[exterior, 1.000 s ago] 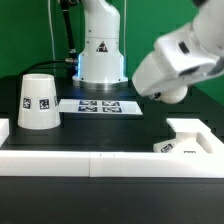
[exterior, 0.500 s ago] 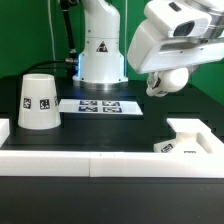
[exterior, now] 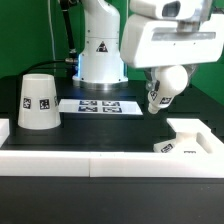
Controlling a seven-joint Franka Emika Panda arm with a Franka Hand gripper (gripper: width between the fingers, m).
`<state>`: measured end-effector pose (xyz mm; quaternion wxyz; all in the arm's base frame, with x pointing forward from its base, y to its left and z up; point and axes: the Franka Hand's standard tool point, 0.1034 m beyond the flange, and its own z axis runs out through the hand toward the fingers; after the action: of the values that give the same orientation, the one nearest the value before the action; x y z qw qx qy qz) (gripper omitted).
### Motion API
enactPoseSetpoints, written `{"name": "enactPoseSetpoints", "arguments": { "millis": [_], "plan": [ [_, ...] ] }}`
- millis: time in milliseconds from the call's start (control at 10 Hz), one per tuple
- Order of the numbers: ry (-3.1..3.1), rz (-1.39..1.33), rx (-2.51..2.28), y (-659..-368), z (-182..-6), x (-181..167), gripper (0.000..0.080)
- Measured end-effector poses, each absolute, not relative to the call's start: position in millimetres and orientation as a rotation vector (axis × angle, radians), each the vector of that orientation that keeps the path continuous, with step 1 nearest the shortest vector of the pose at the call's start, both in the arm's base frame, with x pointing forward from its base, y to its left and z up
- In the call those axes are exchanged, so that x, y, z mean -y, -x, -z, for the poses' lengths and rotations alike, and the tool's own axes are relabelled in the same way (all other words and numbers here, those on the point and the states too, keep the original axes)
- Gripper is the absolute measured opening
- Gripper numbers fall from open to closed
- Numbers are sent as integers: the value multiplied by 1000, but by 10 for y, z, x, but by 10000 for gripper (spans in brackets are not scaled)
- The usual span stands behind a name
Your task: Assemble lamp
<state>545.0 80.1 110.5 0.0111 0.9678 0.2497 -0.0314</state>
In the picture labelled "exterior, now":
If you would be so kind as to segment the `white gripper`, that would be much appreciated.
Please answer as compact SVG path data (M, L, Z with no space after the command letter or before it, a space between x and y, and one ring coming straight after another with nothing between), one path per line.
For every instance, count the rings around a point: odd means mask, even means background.
M189 86L198 63L215 62L222 54L223 14L212 14L196 32L178 32L177 25L176 21L153 20L136 14L127 20L121 58L130 67L147 68L144 74L148 91L157 91L160 84L151 67L185 65Z

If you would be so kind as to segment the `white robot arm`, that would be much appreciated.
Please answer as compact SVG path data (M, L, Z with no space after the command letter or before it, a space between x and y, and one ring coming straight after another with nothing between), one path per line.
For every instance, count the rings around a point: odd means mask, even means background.
M128 82L126 68L217 61L224 48L224 14L213 0L130 0L124 27L105 0L82 0L85 46L73 83L111 90Z

